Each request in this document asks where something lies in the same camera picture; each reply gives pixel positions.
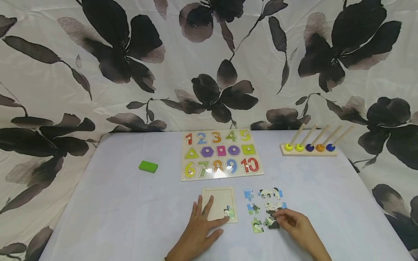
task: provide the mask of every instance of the blue bead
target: blue bead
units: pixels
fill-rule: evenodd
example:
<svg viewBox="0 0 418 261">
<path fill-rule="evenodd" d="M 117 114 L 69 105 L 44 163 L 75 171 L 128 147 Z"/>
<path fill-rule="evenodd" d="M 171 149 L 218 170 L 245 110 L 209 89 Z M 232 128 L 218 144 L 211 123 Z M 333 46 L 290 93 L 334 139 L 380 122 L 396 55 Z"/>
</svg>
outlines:
<svg viewBox="0 0 418 261">
<path fill-rule="evenodd" d="M 328 145 L 326 146 L 326 150 L 328 150 L 329 152 L 332 152 L 332 151 L 334 151 L 334 150 L 335 150 L 335 146 L 332 146 L 332 144 L 328 144 Z"/>
<path fill-rule="evenodd" d="M 306 145 L 305 149 L 309 152 L 312 152 L 315 149 L 315 147 L 312 146 L 311 144 L 308 144 L 308 145 Z"/>
</svg>

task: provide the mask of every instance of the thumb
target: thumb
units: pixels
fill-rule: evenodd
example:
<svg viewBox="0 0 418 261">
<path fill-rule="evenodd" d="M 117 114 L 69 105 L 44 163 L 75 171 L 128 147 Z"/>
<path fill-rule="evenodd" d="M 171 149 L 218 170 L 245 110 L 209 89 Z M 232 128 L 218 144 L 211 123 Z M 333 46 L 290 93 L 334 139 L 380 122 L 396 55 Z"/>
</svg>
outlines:
<svg viewBox="0 0 418 261">
<path fill-rule="evenodd" d="M 208 249 L 215 241 L 224 233 L 223 229 L 215 230 L 210 236 L 208 236 L 203 244 L 205 249 Z"/>
<path fill-rule="evenodd" d="M 277 221 L 279 223 L 279 226 L 283 228 L 287 233 L 291 233 L 294 229 L 289 223 L 287 223 L 286 220 L 280 219 Z"/>
</svg>

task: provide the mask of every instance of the wooden bead stacker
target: wooden bead stacker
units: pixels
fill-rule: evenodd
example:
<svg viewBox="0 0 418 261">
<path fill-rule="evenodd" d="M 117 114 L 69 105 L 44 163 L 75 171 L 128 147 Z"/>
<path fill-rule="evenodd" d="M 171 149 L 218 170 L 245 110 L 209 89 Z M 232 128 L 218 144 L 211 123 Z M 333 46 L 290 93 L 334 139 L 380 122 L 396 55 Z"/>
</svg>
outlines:
<svg viewBox="0 0 418 261">
<path fill-rule="evenodd" d="M 307 144 L 305 146 L 305 142 L 308 140 L 310 135 L 313 133 L 314 130 L 316 130 L 316 125 L 312 127 L 312 129 L 308 132 L 306 137 L 300 142 L 297 143 L 295 146 L 293 144 L 296 142 L 299 134 L 302 132 L 303 127 L 305 127 L 305 124 L 302 124 L 299 130 L 296 132 L 295 136 L 293 137 L 292 141 L 290 143 L 286 144 L 280 144 L 280 149 L 282 150 L 283 156 L 306 156 L 306 157 L 335 157 L 337 156 L 337 151 L 335 150 L 335 145 L 341 141 L 353 128 L 354 125 L 351 125 L 350 128 L 348 128 L 344 133 L 338 137 L 333 143 L 328 142 L 334 138 L 337 133 L 340 131 L 342 126 L 338 126 L 334 132 L 331 133 L 328 138 L 326 138 L 322 143 L 316 143 L 318 140 L 324 135 L 324 133 L 329 129 L 329 125 L 327 125 L 321 133 L 315 138 L 315 140 L 311 144 Z"/>
</svg>

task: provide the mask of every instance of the blue number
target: blue number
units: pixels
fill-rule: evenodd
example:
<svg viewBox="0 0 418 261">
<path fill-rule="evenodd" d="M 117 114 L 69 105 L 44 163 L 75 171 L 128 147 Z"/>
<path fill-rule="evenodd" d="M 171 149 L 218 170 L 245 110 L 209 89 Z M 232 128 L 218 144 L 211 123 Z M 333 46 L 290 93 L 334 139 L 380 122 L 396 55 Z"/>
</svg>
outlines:
<svg viewBox="0 0 418 261">
<path fill-rule="evenodd" d="M 237 172 L 238 164 L 235 160 L 229 159 L 227 160 L 227 170 L 231 175 L 234 175 Z"/>
<path fill-rule="evenodd" d="M 199 132 L 198 134 L 196 134 L 196 136 L 197 136 L 198 138 L 200 138 L 200 140 L 197 142 L 197 144 L 206 144 L 206 143 L 208 143 L 208 142 L 205 140 L 205 138 L 206 138 L 206 134 L 204 134 L 203 132 Z"/>
</svg>

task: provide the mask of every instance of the hand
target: hand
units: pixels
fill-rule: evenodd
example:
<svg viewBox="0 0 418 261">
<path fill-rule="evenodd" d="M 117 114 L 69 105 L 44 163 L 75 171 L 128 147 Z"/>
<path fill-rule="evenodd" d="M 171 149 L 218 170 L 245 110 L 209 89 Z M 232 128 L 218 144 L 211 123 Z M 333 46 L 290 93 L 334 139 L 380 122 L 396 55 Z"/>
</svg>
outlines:
<svg viewBox="0 0 418 261">
<path fill-rule="evenodd" d="M 206 237 L 209 230 L 219 227 L 229 220 L 229 216 L 208 221 L 209 211 L 213 204 L 213 196 L 210 197 L 202 211 L 202 195 L 199 200 L 193 202 L 189 223 L 173 249 L 170 250 L 166 261 L 190 261 L 206 251 L 224 232 L 223 229 L 215 230 Z"/>
<path fill-rule="evenodd" d="M 290 209 L 279 209 L 273 216 L 276 217 L 280 227 L 288 232 L 315 261 L 331 261 L 325 246 L 304 214 Z"/>
</svg>

